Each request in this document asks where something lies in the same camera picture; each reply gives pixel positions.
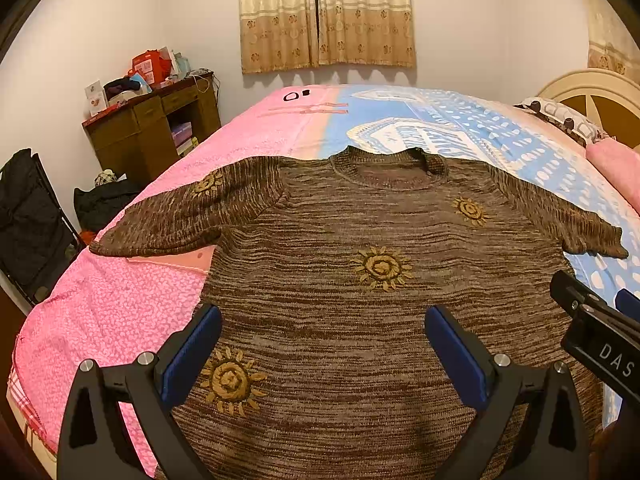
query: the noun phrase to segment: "bedspread pattern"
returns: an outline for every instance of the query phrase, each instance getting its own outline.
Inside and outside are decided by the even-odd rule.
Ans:
[[[521,112],[455,92],[380,86],[309,89],[308,96],[302,88],[274,92],[175,164],[135,202],[246,156],[323,158],[348,144],[378,153],[421,147],[443,156],[485,160],[622,227],[627,260],[567,256],[578,278],[610,304],[622,287],[640,297],[640,219],[559,132],[554,139],[531,127],[518,116]],[[284,96],[295,92],[299,99],[284,102]],[[56,449],[78,363],[92,357],[101,366],[122,364],[142,351],[157,350],[188,322],[203,282],[197,272],[80,254],[52,296],[28,317],[15,349],[14,365],[46,444]],[[605,420],[615,412],[607,396]],[[130,407],[124,415],[152,475],[156,460]]]

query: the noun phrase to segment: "clothes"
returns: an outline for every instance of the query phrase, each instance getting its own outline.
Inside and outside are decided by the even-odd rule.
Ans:
[[[95,187],[102,186],[103,184],[108,184],[110,182],[117,182],[118,177],[113,170],[104,170],[98,173],[98,176],[94,179]]]
[[[483,162],[348,148],[221,168],[133,205],[91,250],[218,245],[201,299],[222,337],[174,409],[217,478],[405,479],[430,478],[473,417],[424,336],[432,304],[516,363],[565,360],[593,433],[602,387],[560,348],[548,288],[562,248],[626,257],[621,234]]]
[[[107,94],[107,100],[116,97],[121,92],[125,90],[133,90],[137,92],[140,90],[140,82],[130,79],[129,76],[124,76],[121,79],[116,79],[115,81],[111,81],[104,86],[104,91]]]
[[[80,227],[94,233],[102,231],[141,191],[131,180],[103,183],[91,191],[76,187],[74,207]]]
[[[0,177],[0,268],[31,301],[44,300],[78,252],[38,155],[20,150]]]

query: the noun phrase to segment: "beige curtain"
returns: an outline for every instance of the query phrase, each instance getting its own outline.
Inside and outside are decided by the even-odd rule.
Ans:
[[[612,70],[640,84],[640,49],[607,0],[587,0],[590,68]]]
[[[415,66],[411,0],[319,0],[319,63]]]
[[[318,65],[315,0],[240,0],[242,73]]]

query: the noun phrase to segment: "box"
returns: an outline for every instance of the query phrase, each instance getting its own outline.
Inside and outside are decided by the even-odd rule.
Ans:
[[[174,126],[171,128],[171,135],[174,138],[174,144],[176,148],[184,143],[185,140],[191,139],[193,135],[193,130],[191,128],[191,123],[180,124],[179,126]]]
[[[191,137],[191,139],[188,139],[187,141],[182,143],[180,146],[178,146],[177,148],[178,156],[180,156],[180,158],[184,158],[189,153],[191,153],[197,145],[198,145],[198,139],[196,137]]]
[[[106,110],[109,107],[107,94],[104,92],[104,88],[100,84],[100,81],[96,81],[94,84],[85,88],[84,94],[89,101],[89,112],[91,113],[91,117],[95,117],[101,111]]]

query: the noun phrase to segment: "chair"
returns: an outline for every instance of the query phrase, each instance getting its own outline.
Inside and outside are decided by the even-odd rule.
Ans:
[[[15,153],[0,171],[0,270],[36,305],[84,247],[40,157],[30,149]]]

